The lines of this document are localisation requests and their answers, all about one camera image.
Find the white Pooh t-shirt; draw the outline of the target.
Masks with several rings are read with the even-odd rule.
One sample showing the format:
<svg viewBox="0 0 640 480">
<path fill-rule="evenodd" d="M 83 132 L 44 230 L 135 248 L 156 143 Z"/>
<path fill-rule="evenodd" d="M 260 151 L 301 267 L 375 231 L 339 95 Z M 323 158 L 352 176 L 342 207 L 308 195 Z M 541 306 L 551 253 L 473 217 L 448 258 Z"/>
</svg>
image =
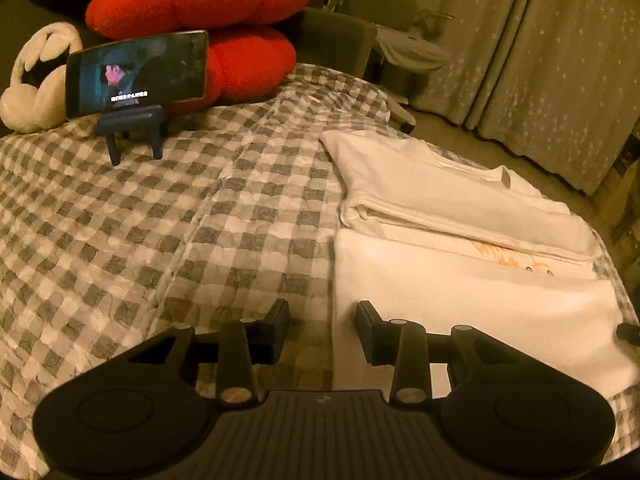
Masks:
<svg viewBox="0 0 640 480">
<path fill-rule="evenodd" d="M 639 380 L 596 232 L 506 167 L 476 169 L 416 139 L 328 130 L 346 188 L 335 237 L 334 385 L 390 390 L 356 305 L 434 333 L 471 325 L 610 398 Z"/>
</svg>

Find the wooden shelf unit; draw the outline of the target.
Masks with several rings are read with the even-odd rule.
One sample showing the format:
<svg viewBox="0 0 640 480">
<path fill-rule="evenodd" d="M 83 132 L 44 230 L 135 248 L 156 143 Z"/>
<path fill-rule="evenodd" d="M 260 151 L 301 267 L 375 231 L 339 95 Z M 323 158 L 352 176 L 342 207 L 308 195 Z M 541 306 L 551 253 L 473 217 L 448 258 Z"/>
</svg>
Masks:
<svg viewBox="0 0 640 480">
<path fill-rule="evenodd" d="M 639 124 L 591 197 L 596 226 L 630 292 L 639 285 Z"/>
</svg>

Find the black phone stand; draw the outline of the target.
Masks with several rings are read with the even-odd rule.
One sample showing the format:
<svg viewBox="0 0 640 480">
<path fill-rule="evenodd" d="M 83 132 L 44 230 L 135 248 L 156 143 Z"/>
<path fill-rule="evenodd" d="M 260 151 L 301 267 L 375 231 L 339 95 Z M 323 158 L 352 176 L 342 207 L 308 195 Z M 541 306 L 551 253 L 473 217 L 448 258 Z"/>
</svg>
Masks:
<svg viewBox="0 0 640 480">
<path fill-rule="evenodd" d="M 142 132 L 149 141 L 154 159 L 163 158 L 164 136 L 167 131 L 166 110 L 160 105 L 145 105 L 104 113 L 96 122 L 96 134 L 103 136 L 111 164 L 116 167 L 122 160 L 116 134 L 128 139 L 132 132 Z"/>
</svg>

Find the smartphone playing video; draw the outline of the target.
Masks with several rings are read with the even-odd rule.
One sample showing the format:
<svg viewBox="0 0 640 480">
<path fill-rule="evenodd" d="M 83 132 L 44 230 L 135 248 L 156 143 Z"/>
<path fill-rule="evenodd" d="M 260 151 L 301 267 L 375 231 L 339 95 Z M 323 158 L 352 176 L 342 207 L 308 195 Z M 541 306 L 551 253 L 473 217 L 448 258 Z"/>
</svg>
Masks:
<svg viewBox="0 0 640 480">
<path fill-rule="evenodd" d="M 168 32 L 109 42 L 66 62 L 67 118 L 205 96 L 208 33 Z"/>
</svg>

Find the grey star curtain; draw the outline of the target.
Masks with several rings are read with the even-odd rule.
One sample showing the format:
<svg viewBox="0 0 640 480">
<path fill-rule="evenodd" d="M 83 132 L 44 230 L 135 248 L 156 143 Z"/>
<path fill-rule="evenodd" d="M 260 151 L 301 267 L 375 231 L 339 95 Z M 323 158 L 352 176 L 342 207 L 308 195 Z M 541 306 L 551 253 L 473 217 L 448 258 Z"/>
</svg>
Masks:
<svg viewBox="0 0 640 480">
<path fill-rule="evenodd" d="M 639 119 L 639 0 L 416 0 L 451 15 L 410 102 L 592 194 Z"/>
</svg>

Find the grey garment on chair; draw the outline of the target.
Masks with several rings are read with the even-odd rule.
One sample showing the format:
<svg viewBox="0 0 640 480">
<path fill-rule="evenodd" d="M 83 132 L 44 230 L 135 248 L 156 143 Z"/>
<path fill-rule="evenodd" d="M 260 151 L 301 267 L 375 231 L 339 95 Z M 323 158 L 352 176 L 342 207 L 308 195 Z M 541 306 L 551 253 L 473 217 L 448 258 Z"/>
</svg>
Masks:
<svg viewBox="0 0 640 480">
<path fill-rule="evenodd" d="M 436 44 L 408 32 L 376 26 L 376 45 L 385 61 L 410 73 L 425 75 L 444 67 L 449 54 Z"/>
</svg>

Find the white flower plush cushion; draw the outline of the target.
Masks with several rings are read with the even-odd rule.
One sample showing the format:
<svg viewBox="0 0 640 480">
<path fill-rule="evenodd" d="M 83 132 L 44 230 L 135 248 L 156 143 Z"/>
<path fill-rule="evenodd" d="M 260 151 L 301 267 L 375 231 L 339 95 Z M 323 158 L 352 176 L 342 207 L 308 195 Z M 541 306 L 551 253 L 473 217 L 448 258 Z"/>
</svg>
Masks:
<svg viewBox="0 0 640 480">
<path fill-rule="evenodd" d="M 81 49 L 79 32 L 70 23 L 55 22 L 32 35 L 17 55 L 1 96 L 6 128 L 34 133 L 64 122 L 66 60 Z"/>
</svg>

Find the red knitted cushion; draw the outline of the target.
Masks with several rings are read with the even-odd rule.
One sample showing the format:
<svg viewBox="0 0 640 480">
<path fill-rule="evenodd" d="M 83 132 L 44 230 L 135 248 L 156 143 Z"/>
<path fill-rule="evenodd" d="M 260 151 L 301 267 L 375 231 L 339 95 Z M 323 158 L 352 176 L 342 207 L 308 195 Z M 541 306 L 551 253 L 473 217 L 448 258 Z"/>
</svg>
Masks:
<svg viewBox="0 0 640 480">
<path fill-rule="evenodd" d="M 215 102 L 256 101 L 292 73 L 296 51 L 274 24 L 303 10 L 309 0 L 91 0 L 88 27 L 111 40 L 205 29 L 207 88 L 197 101 L 169 105 L 184 114 Z"/>
</svg>

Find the grey office chair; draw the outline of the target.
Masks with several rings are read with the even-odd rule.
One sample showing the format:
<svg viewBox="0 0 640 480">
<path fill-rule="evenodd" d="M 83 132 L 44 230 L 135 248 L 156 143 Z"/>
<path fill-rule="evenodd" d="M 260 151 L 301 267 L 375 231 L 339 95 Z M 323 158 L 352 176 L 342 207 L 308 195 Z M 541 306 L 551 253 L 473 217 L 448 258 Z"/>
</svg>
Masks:
<svg viewBox="0 0 640 480">
<path fill-rule="evenodd" d="M 454 18 L 446 12 L 422 8 L 416 0 L 324 0 L 323 7 L 333 13 L 361 18 L 375 26 L 408 32 L 432 44 L 433 38 L 442 30 L 439 21 Z M 416 118 L 407 110 L 407 93 L 416 76 L 423 75 L 410 73 L 385 61 L 375 40 L 364 79 L 386 92 L 393 120 L 402 132 L 408 134 L 416 128 Z"/>
</svg>

